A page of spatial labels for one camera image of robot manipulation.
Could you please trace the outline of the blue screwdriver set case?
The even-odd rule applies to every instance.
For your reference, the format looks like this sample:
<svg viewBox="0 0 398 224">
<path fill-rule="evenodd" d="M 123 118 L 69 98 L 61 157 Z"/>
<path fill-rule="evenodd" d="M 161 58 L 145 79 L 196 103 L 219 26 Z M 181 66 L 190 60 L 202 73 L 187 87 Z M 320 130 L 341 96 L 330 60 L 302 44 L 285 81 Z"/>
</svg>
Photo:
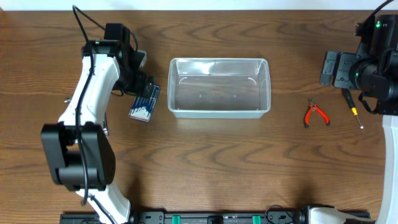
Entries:
<svg viewBox="0 0 398 224">
<path fill-rule="evenodd" d="M 144 98 L 142 96 L 135 97 L 128 116 L 131 119 L 148 123 L 155 110 L 155 106 L 159 99 L 159 95 L 160 95 L 160 87 L 155 85 L 150 97 L 148 98 Z"/>
</svg>

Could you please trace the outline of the chrome ring wrench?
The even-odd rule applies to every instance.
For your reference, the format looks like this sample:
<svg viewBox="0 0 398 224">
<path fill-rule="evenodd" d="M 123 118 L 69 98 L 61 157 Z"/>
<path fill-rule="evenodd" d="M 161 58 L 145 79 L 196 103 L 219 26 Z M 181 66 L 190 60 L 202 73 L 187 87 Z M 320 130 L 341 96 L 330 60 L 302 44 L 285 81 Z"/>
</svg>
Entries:
<svg viewBox="0 0 398 224">
<path fill-rule="evenodd" d="M 104 114 L 104 118 L 103 118 L 103 132 L 104 132 L 105 136 L 108 138 L 109 137 L 109 129 L 108 129 L 108 123 L 107 123 L 107 119 L 106 119 L 106 114 Z"/>
</svg>

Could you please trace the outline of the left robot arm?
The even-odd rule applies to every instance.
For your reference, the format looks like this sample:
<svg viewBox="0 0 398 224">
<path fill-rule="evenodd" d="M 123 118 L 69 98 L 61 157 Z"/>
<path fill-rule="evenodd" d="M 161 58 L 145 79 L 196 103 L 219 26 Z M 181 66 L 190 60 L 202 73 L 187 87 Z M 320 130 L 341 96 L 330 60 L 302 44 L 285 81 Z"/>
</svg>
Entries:
<svg viewBox="0 0 398 224">
<path fill-rule="evenodd" d="M 130 201 L 114 181 L 116 157 L 105 131 L 106 109 L 114 90 L 145 102 L 159 92 L 141 68 L 146 52 L 130 45 L 131 31 L 108 23 L 104 37 L 81 50 L 82 71 L 75 92 L 55 124 L 45 124 L 40 137 L 52 180 L 89 202 L 101 223 L 134 223 Z"/>
</svg>

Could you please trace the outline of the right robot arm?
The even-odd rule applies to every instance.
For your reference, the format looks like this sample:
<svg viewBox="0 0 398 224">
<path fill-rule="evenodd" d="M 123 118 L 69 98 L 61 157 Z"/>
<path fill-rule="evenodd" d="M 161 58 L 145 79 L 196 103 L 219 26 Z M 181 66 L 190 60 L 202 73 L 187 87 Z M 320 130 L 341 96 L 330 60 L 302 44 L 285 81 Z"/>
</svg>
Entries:
<svg viewBox="0 0 398 224">
<path fill-rule="evenodd" d="M 382 202 L 376 223 L 397 223 L 397 15 L 376 12 L 355 25 L 355 52 L 327 50 L 319 82 L 343 92 L 356 114 L 350 90 L 370 114 L 382 116 L 385 168 Z"/>
</svg>

